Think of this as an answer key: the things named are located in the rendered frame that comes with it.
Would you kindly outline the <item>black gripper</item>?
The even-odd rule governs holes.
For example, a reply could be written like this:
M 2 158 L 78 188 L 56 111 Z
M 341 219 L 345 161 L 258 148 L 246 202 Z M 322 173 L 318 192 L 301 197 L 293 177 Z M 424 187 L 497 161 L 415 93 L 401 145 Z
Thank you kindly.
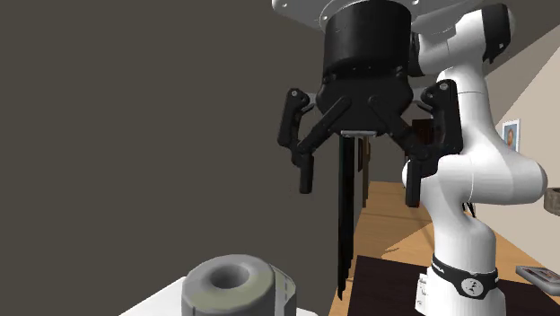
M 441 80 L 421 101 L 433 116 L 433 141 L 423 143 L 401 118 L 412 103 L 407 80 L 411 13 L 391 0 L 364 0 L 335 13 L 325 29 L 317 106 L 335 133 L 385 133 L 408 154 L 406 205 L 420 204 L 421 182 L 439 160 L 463 149 L 457 85 Z

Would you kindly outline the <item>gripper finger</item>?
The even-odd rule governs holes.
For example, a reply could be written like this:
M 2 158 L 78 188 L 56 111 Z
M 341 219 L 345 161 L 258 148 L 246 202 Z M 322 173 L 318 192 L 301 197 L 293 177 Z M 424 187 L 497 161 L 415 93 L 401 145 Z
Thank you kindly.
M 299 188 L 302 194 L 310 194 L 313 187 L 313 153 L 335 132 L 334 126 L 351 106 L 351 101 L 340 97 L 322 116 L 310 133 L 298 139 L 299 128 L 306 109 L 311 104 L 310 96 L 298 88 L 286 94 L 284 109 L 277 136 L 277 143 L 291 152 L 291 162 L 300 170 Z

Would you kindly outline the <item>grey round pot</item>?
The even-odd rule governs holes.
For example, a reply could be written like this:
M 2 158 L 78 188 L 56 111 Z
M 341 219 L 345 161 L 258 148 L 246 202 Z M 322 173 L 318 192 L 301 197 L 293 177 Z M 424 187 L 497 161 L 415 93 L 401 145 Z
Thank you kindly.
M 547 188 L 543 198 L 543 207 L 548 213 L 560 216 L 560 188 Z

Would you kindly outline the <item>grey toilet paper roll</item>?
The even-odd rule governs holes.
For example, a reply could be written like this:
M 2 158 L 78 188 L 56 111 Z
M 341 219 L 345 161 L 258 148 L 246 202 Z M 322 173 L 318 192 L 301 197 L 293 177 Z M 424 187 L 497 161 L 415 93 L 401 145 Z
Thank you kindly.
M 297 316 L 296 285 L 263 259 L 216 257 L 182 281 L 181 316 Z

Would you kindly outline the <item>dark robot stand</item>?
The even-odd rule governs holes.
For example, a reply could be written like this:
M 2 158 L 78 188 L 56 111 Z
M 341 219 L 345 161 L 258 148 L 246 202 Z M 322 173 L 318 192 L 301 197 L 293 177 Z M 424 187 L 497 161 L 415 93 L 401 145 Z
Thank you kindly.
M 415 309 L 417 279 L 426 268 L 359 256 L 347 316 L 423 316 Z M 531 284 L 501 280 L 506 316 L 560 316 L 560 304 Z

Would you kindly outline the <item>white furniture piece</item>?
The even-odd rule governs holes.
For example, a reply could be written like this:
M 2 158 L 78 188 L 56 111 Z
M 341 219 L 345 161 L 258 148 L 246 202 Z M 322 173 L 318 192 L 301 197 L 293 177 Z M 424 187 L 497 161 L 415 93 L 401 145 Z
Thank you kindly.
M 143 300 L 120 316 L 181 316 L 181 288 L 186 276 Z M 297 316 L 318 316 L 297 307 Z

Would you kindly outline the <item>framed wall picture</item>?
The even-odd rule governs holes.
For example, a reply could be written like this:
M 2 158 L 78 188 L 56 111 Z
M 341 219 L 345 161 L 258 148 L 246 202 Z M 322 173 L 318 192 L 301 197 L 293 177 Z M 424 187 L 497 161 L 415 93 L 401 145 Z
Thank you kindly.
M 521 121 L 519 119 L 508 120 L 502 124 L 503 141 L 506 146 L 515 151 L 520 151 L 520 130 Z

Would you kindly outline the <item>grey flat frame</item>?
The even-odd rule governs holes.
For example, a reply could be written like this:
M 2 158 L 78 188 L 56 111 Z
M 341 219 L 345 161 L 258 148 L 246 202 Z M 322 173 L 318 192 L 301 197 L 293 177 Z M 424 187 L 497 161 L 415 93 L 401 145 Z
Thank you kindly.
M 547 294 L 560 296 L 560 275 L 539 267 L 517 266 L 516 273 Z

